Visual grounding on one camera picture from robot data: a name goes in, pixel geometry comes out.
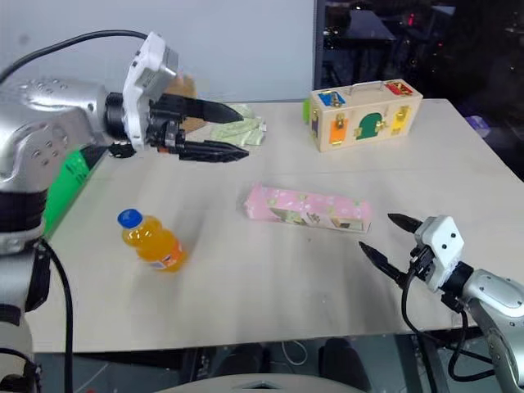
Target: orange juice bottle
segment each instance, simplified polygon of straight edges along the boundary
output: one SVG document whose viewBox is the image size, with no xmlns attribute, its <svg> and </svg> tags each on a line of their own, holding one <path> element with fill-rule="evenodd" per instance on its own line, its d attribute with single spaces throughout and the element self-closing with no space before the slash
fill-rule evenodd
<svg viewBox="0 0 524 393">
<path fill-rule="evenodd" d="M 173 233 L 163 228 L 157 218 L 152 215 L 142 216 L 138 210 L 127 209 L 119 214 L 118 222 L 124 228 L 124 242 L 134 247 L 138 256 L 152 268 L 161 272 L 175 272 L 182 267 L 187 253 L 182 250 Z"/>
</svg>

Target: lock box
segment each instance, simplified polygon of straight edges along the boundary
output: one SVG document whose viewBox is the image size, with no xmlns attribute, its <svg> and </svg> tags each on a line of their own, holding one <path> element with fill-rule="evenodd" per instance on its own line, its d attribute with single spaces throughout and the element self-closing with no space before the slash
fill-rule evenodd
<svg viewBox="0 0 524 393">
<path fill-rule="evenodd" d="M 409 132 L 422 94 L 402 79 L 309 95 L 309 126 L 320 151 L 396 138 Z"/>
</svg>

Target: table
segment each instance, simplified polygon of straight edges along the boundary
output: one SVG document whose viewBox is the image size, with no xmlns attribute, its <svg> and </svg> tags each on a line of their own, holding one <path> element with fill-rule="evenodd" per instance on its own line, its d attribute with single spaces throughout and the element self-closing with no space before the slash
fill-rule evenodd
<svg viewBox="0 0 524 393">
<path fill-rule="evenodd" d="M 348 29 L 341 35 L 326 38 L 324 47 L 326 49 L 343 48 L 355 50 L 352 84 L 360 82 L 360 69 L 362 68 L 364 50 L 381 50 L 381 60 L 377 66 L 376 78 L 378 80 L 383 79 L 391 47 L 396 40 L 395 35 L 391 33 L 373 11 L 351 10 L 350 16 L 351 22 Z"/>
<path fill-rule="evenodd" d="M 244 160 L 182 162 L 148 151 L 106 157 L 96 169 L 51 239 L 70 278 L 75 351 L 407 332 L 400 290 L 357 244 L 406 270 L 413 235 L 390 212 L 452 215 L 464 261 L 524 282 L 524 187 L 446 100 L 424 100 L 407 138 L 326 153 L 301 123 L 300 103 L 252 107 L 268 137 Z M 257 182 L 368 200 L 371 228 L 358 235 L 251 221 L 241 204 Z M 152 271 L 120 240 L 116 216 L 129 207 L 175 231 L 191 253 L 182 271 Z M 419 281 L 409 314 L 422 329 L 460 323 Z M 56 272 L 47 302 L 27 319 L 35 351 L 63 351 Z"/>
</svg>

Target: wall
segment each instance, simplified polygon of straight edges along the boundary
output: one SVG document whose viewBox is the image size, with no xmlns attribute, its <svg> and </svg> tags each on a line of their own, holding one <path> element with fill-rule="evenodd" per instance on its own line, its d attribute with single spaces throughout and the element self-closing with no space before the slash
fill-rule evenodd
<svg viewBox="0 0 524 393">
<path fill-rule="evenodd" d="M 313 81 L 314 0 L 0 1 L 0 68 L 97 29 L 161 34 L 200 96 L 226 102 L 300 99 Z M 74 77 L 121 91 L 136 38 L 81 43 L 16 77 Z"/>
</svg>

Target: pink box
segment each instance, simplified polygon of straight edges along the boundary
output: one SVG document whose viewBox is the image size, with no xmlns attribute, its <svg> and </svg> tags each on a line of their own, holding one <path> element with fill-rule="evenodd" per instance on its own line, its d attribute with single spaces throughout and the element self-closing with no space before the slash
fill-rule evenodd
<svg viewBox="0 0 524 393">
<path fill-rule="evenodd" d="M 345 232 L 366 233 L 371 223 L 371 206 L 366 201 L 259 184 L 251 190 L 244 206 L 250 219 Z"/>
</svg>

